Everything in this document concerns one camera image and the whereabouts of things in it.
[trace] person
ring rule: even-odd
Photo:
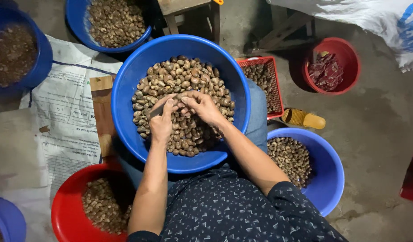
[[[177,106],[172,94],[153,107],[165,103],[163,114],[149,123],[151,145],[143,172],[133,157],[120,158],[137,189],[128,242],[347,241],[267,155],[265,95],[253,81],[247,82],[252,106],[246,135],[221,115],[209,95],[197,91],[187,92]],[[233,157],[168,181],[166,144],[172,132],[170,116],[177,109],[218,130]]]

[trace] yellow sandal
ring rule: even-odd
[[[322,129],[326,126],[326,120],[322,117],[295,108],[286,108],[281,120],[284,123],[303,127]]]

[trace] red plastic crate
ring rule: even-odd
[[[281,117],[283,115],[283,105],[281,100],[281,92],[280,92],[280,85],[278,83],[278,73],[277,67],[275,65],[275,59],[272,56],[267,57],[252,57],[242,61],[237,61],[238,65],[242,67],[250,66],[250,65],[257,65],[257,64],[265,64],[269,71],[269,77],[272,78],[272,81],[276,81],[277,85],[272,87],[273,98],[272,102],[278,108],[277,111],[268,113],[268,120],[271,118]]]

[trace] hand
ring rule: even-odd
[[[227,122],[207,94],[189,91],[187,92],[187,97],[182,97],[181,101],[189,107],[181,110],[181,113],[186,116],[196,113],[199,118],[212,127],[217,127],[220,122]]]
[[[156,102],[156,104],[151,109],[154,110],[165,103],[165,106],[163,106],[162,115],[157,115],[150,119],[149,124],[151,130],[151,142],[165,144],[168,142],[172,132],[171,113],[178,108],[177,106],[174,107],[174,103],[176,104],[177,102],[176,100],[172,99],[174,96],[176,96],[176,94],[165,96],[164,98]]]

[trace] blue jeans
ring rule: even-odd
[[[263,152],[267,152],[266,139],[268,136],[267,128],[267,110],[265,93],[252,80],[247,79],[248,87],[251,96],[251,114],[248,122],[247,132],[245,136],[251,140]],[[139,183],[142,179],[142,171],[144,170],[144,163],[136,159],[129,151],[127,151],[120,142],[114,143],[114,148],[119,154],[118,161],[123,169],[128,174],[134,187],[138,189]],[[233,156],[228,157],[224,162],[228,166],[228,161],[234,159]],[[168,189],[175,183],[175,181],[186,178],[187,175],[169,174],[168,175]]]

